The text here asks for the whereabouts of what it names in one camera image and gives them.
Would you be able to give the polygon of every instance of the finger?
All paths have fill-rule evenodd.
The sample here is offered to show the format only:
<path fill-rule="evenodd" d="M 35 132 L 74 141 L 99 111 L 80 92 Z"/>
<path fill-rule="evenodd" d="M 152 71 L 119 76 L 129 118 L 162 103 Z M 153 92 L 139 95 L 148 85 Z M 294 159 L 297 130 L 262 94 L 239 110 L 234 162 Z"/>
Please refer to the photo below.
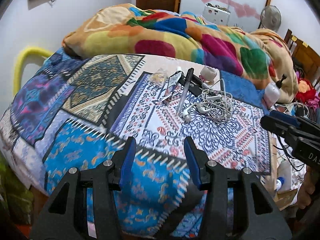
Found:
<path fill-rule="evenodd" d="M 306 206 L 311 204 L 311 197 L 310 195 L 305 191 L 305 188 L 303 185 L 301 186 L 299 192 L 298 192 L 298 206 L 301 209 L 304 209 Z"/>
<path fill-rule="evenodd" d="M 307 166 L 307 172 L 312 172 L 312 168 L 310 166 Z"/>
<path fill-rule="evenodd" d="M 304 184 L 304 187 L 305 187 L 306 191 L 309 194 L 313 194 L 313 192 L 315 191 L 316 187 L 312 182 L 311 173 L 310 172 L 306 172 L 306 174 L 304 175 L 303 184 Z"/>

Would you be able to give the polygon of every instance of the silver screw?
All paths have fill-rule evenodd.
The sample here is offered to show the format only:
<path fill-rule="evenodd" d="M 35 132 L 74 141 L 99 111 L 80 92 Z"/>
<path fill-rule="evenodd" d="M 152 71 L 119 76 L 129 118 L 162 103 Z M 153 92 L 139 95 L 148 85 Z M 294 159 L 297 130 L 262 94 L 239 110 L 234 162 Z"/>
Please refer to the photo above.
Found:
<path fill-rule="evenodd" d="M 245 168 L 243 169 L 243 172 L 244 172 L 245 174 L 250 174 L 252 171 L 251 171 L 249 168 L 245 167 Z"/>
<path fill-rule="evenodd" d="M 210 160 L 210 161 L 208 161 L 208 165 L 209 165 L 210 167 L 215 167 L 215 166 L 217 166 L 217 162 Z"/>
<path fill-rule="evenodd" d="M 76 167 L 72 167 L 69 169 L 69 173 L 70 174 L 75 174 L 77 172 L 77 168 Z"/>
<path fill-rule="evenodd" d="M 107 167 L 111 166 L 111 165 L 112 165 L 112 160 L 106 160 L 106 161 L 104 161 L 104 162 L 103 162 L 103 165 L 104 165 L 104 166 L 107 166 Z"/>

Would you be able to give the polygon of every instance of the wooden headboard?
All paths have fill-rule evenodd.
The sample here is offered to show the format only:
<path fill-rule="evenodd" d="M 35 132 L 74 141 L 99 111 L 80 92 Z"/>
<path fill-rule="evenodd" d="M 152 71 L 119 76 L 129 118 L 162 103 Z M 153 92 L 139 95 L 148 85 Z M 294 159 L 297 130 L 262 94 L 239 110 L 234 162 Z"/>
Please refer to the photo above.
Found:
<path fill-rule="evenodd" d="M 313 82 L 316 79 L 315 74 L 320 67 L 320 56 L 307 43 L 294 36 L 291 30 L 287 31 L 284 41 L 288 44 L 290 50 L 293 45 L 296 44 L 292 57 L 295 57 L 303 64 L 306 78 Z M 319 82 L 320 77 L 317 79 L 314 86 Z"/>

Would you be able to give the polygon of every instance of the yellow tube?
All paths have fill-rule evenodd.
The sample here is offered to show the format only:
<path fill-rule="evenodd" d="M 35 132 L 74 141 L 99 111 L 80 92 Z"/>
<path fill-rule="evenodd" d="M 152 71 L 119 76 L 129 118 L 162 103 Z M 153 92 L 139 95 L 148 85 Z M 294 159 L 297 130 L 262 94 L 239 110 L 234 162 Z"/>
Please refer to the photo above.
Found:
<path fill-rule="evenodd" d="M 22 64 L 29 55 L 39 55 L 41 57 L 50 57 L 52 52 L 39 47 L 28 47 L 21 51 L 18 55 L 17 62 L 14 66 L 13 76 L 13 96 L 15 96 L 21 88 Z"/>

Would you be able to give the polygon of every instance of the patterned tablecloth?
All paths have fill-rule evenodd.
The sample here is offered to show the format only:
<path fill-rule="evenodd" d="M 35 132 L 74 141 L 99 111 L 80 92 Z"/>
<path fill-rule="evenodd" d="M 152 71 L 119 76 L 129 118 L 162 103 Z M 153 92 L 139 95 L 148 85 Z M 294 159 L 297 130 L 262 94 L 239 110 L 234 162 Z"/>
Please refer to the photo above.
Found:
<path fill-rule="evenodd" d="M 161 103 L 165 87 L 149 81 L 163 68 L 203 65 L 152 55 L 101 55 L 70 58 L 58 50 L 17 93 L 0 121 L 1 151 L 19 179 L 50 194 L 71 167 L 96 167 L 120 150 L 128 136 L 137 141 L 129 185 L 115 193 L 126 233 L 145 237 L 197 236 L 206 194 L 193 185 L 183 151 L 192 136 L 197 147 L 225 167 L 250 167 L 270 174 L 268 132 L 260 126 L 263 91 L 248 80 L 218 71 L 236 110 L 229 122 L 216 124 L 196 111 L 186 124 L 175 117 L 183 87 Z M 198 102 L 188 94 L 184 107 Z M 232 226 L 232 190 L 229 190 Z M 92 191 L 88 220 L 94 221 Z"/>

